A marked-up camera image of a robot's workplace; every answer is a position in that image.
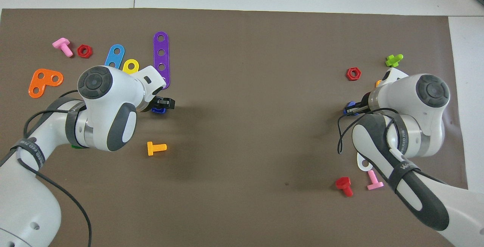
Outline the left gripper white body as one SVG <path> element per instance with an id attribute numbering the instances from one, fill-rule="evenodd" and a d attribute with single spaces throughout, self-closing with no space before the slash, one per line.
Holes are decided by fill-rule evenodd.
<path id="1" fill-rule="evenodd" d="M 154 99 L 155 95 L 157 95 L 163 88 L 167 87 L 166 80 L 152 65 L 134 73 L 134 78 L 136 78 L 142 85 L 140 106 L 149 104 L 149 102 Z"/>

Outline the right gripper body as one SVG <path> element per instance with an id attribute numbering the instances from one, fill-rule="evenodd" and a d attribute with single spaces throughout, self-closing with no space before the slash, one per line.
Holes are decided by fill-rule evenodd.
<path id="1" fill-rule="evenodd" d="M 377 87 L 365 94 L 361 100 L 363 111 L 372 111 L 375 109 L 395 109 L 396 104 L 391 103 L 391 97 L 395 96 L 395 82 L 399 79 L 406 78 L 408 75 L 396 68 L 390 68 L 386 71 Z"/>

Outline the blue plastic screw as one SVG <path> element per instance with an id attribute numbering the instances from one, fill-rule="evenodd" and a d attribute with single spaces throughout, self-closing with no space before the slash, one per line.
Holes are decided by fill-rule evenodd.
<path id="1" fill-rule="evenodd" d="M 359 113 L 351 111 L 351 109 L 354 109 L 355 106 L 356 106 L 356 102 L 350 101 L 343 109 L 344 116 L 357 116 Z"/>

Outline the lime cross-head plastic screw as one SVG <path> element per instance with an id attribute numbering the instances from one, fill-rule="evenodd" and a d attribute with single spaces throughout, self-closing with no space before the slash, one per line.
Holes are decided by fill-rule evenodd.
<path id="1" fill-rule="evenodd" d="M 397 54 L 397 55 L 389 55 L 386 57 L 385 64 L 388 67 L 397 67 L 398 63 L 404 58 L 402 54 Z"/>

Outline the orange plastic screw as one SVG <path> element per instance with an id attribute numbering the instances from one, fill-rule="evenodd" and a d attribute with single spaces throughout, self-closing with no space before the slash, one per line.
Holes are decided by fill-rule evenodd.
<path id="1" fill-rule="evenodd" d="M 153 144 L 152 141 L 147 142 L 147 155 L 153 156 L 155 152 L 164 152 L 168 149 L 166 144 Z"/>

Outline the pink plastic screw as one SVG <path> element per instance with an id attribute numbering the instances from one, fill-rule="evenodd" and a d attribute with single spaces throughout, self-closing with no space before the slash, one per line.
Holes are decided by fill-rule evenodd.
<path id="1" fill-rule="evenodd" d="M 367 173 L 368 173 L 368 176 L 369 176 L 370 182 L 371 182 L 369 185 L 367 185 L 368 190 L 376 190 L 376 189 L 384 186 L 384 184 L 382 182 L 378 181 L 376 174 L 374 173 L 373 170 L 369 170 L 369 171 L 367 171 Z"/>
<path id="2" fill-rule="evenodd" d="M 52 46 L 55 49 L 59 49 L 65 54 L 66 57 L 73 57 L 73 52 L 69 47 L 70 41 L 66 38 L 59 38 L 55 42 L 52 42 Z"/>

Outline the red plastic screw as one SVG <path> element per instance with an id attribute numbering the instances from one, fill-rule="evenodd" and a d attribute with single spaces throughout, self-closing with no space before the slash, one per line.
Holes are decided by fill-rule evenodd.
<path id="1" fill-rule="evenodd" d="M 341 190 L 346 197 L 353 196 L 353 190 L 351 188 L 351 180 L 349 177 L 341 177 L 335 182 L 335 186 L 338 190 Z"/>

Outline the purple four-hole plastic plate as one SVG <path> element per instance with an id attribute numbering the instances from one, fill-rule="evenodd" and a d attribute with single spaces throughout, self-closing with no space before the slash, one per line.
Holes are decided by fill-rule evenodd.
<path id="1" fill-rule="evenodd" d="M 169 37 L 164 31 L 156 32 L 153 37 L 153 66 L 164 78 L 167 89 L 171 84 Z"/>

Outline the yellow three-hole plastic plate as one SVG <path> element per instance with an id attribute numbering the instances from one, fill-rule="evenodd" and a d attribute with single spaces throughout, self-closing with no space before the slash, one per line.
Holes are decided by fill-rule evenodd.
<path id="1" fill-rule="evenodd" d="M 140 64 L 136 59 L 128 59 L 123 64 L 123 71 L 127 74 L 133 74 L 138 72 L 140 69 Z"/>

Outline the blue two-hole plastic plate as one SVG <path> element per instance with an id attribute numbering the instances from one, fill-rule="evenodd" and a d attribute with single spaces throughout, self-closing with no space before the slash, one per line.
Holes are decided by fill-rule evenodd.
<path id="1" fill-rule="evenodd" d="M 104 66 L 111 66 L 119 69 L 121 63 L 123 62 L 123 57 L 125 54 L 125 49 L 121 44 L 114 44 L 110 47 L 107 58 L 104 62 Z"/>

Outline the white curved five-hole plate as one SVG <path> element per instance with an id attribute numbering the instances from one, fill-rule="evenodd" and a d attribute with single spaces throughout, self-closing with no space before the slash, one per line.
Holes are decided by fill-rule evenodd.
<path id="1" fill-rule="evenodd" d="M 357 166 L 361 171 L 364 172 L 368 172 L 373 168 L 373 165 L 359 152 L 357 153 Z"/>

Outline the brown table mat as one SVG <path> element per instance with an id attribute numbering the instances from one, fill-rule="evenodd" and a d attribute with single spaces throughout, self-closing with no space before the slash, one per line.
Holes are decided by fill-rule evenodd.
<path id="1" fill-rule="evenodd" d="M 117 152 L 55 149 L 41 172 L 83 205 L 92 247 L 453 247 L 388 186 L 368 191 L 351 132 L 337 154 L 337 119 L 403 54 L 405 73 L 451 89 L 445 141 L 415 158 L 467 187 L 447 17 L 183 9 L 4 9 L 0 20 L 0 157 L 25 121 L 103 65 L 114 44 L 143 68 L 168 34 L 176 108 L 140 113 Z M 70 41 L 73 57 L 52 46 Z M 92 47 L 88 59 L 81 44 Z M 356 81 L 346 78 L 361 70 Z M 64 81 L 29 96 L 38 69 Z M 166 144 L 147 155 L 147 142 Z M 352 197 L 335 186 L 349 177 Z"/>

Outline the orange angled plastic plate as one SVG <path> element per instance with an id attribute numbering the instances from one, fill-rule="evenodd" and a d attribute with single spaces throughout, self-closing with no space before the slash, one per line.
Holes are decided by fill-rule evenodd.
<path id="1" fill-rule="evenodd" d="M 29 96 L 32 98 L 41 97 L 47 86 L 57 87 L 64 81 L 64 76 L 59 71 L 49 69 L 38 69 L 34 72 L 29 85 Z"/>

